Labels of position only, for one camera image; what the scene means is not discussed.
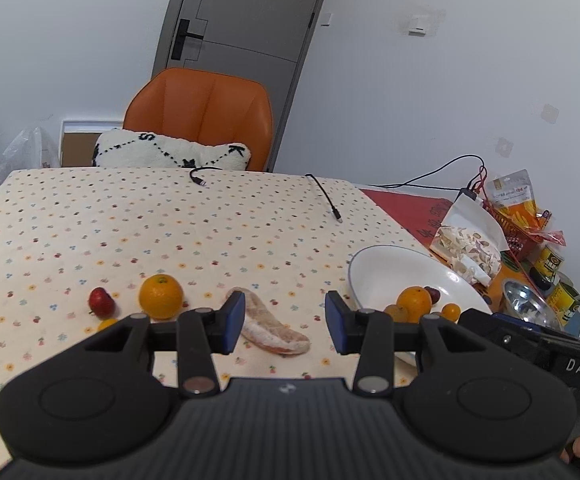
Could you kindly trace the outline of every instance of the black cable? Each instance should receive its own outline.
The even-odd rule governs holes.
[[[476,179],[480,179],[483,180],[484,179],[484,175],[483,175],[483,171],[485,171],[486,175],[487,175],[487,170],[486,167],[481,164],[480,168],[478,168],[478,175],[473,176],[472,178],[470,178],[470,181],[468,182],[468,189],[473,189],[473,185],[476,186]]]
[[[472,154],[469,154],[469,155],[461,155],[461,156],[457,156],[457,157],[453,158],[449,162],[446,162],[444,165],[441,166],[441,168],[437,168],[436,170],[430,171],[429,173],[425,173],[425,174],[422,174],[421,176],[417,176],[415,178],[411,178],[410,180],[408,180],[407,182],[404,182],[403,184],[381,184],[380,186],[375,186],[375,187],[384,187],[385,189],[396,189],[396,188],[404,187],[404,186],[418,187],[418,186],[413,185],[411,183],[412,182],[415,182],[417,180],[420,180],[422,178],[425,178],[426,176],[430,176],[430,175],[433,175],[435,173],[438,173],[439,171],[444,170],[450,164],[453,164],[457,160],[461,160],[462,158],[470,158],[470,157],[477,158],[478,160],[481,161],[481,166],[485,167],[486,163],[485,163],[485,161],[483,160],[482,157],[480,157],[478,155],[472,155]],[[472,180],[470,182],[473,182],[474,179],[476,179],[476,178],[478,178],[480,176],[480,174],[481,173],[479,171],[478,172],[478,175],[475,176],[474,178],[472,178]],[[446,189],[446,190],[450,190],[450,191],[459,190],[459,189],[456,189],[456,188],[443,188],[443,187],[436,187],[436,186],[429,186],[429,189]]]
[[[319,187],[321,188],[321,191],[323,192],[323,194],[324,194],[324,195],[325,195],[325,197],[327,198],[327,201],[329,202],[329,204],[330,204],[330,207],[332,208],[332,214],[334,215],[334,218],[336,218],[336,219],[337,219],[337,222],[339,222],[340,224],[342,224],[342,223],[343,223],[343,220],[341,219],[341,214],[340,214],[339,210],[338,210],[336,207],[334,207],[334,204],[333,204],[333,203],[332,203],[332,201],[330,200],[330,197],[329,197],[329,195],[327,194],[326,190],[325,190],[325,189],[323,189],[323,186],[321,186],[321,183],[320,183],[320,182],[317,180],[317,178],[316,178],[316,177],[315,177],[313,174],[311,174],[311,173],[306,173],[306,174],[305,174],[305,176],[309,176],[310,178],[313,178],[313,179],[314,179],[314,182],[316,182],[316,183],[317,183],[317,186],[319,186]]]
[[[205,181],[200,176],[195,176],[194,173],[200,170],[220,170],[221,168],[215,168],[214,166],[201,166],[200,168],[195,168],[194,170],[190,171],[190,179],[195,184],[199,186],[205,186]]]
[[[377,186],[377,187],[382,187],[383,189],[391,189],[390,187],[385,186]],[[421,184],[404,184],[404,187],[422,187],[423,189],[442,189],[444,191],[460,191],[458,187],[422,186]]]

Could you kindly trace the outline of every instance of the tangerine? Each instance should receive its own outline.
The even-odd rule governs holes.
[[[407,311],[407,308],[405,308],[404,306],[398,306],[398,305],[388,305],[387,307],[385,307],[385,310],[383,310],[383,312],[385,312],[386,314],[390,314],[392,320],[395,323],[407,323],[407,317],[409,316],[409,313]]]
[[[407,309],[408,323],[418,323],[421,316],[432,310],[430,293],[422,286],[408,286],[399,294],[396,304]]]
[[[169,319],[183,306],[183,289],[167,274],[155,274],[139,290],[139,305],[152,319]]]

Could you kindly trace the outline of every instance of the black robotic gripper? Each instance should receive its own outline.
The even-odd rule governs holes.
[[[233,378],[219,389],[212,353],[229,354],[244,296],[151,324],[132,314],[10,381],[0,433],[6,479],[569,479],[558,459],[574,425],[568,388],[436,316],[393,323],[352,311],[336,292],[326,320],[342,378]],[[151,374],[176,351],[178,386]],[[394,388],[394,352],[419,375]]]

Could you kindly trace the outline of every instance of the white bowl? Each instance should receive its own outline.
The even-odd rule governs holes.
[[[491,314],[470,283],[436,258],[412,249],[392,245],[361,249],[350,261],[347,277],[359,308],[383,310],[396,301],[404,288],[418,285],[432,286],[441,292],[432,312],[440,312],[447,303],[456,303],[461,311],[476,308]],[[413,352],[398,352],[397,356],[416,365]]]

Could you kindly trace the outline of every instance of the canned food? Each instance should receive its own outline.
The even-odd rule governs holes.
[[[545,245],[536,263],[530,269],[530,277],[541,290],[548,290],[558,268],[563,263],[563,257],[558,254],[550,245]]]
[[[558,273],[558,283],[546,299],[546,303],[556,312],[561,325],[567,324],[580,307],[580,294],[572,281],[563,273]]]

